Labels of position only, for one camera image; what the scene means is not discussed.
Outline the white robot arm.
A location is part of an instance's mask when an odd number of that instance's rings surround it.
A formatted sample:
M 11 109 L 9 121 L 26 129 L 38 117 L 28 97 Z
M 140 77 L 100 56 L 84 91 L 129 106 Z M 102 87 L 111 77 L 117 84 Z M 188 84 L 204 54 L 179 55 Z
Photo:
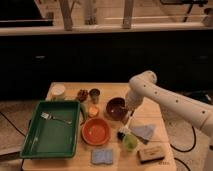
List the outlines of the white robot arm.
M 130 111 L 136 110 L 146 97 L 175 112 L 199 129 L 210 138 L 203 171 L 213 171 L 213 105 L 166 90 L 156 83 L 157 76 L 151 70 L 133 76 L 129 80 L 129 91 L 125 96 L 126 108 Z

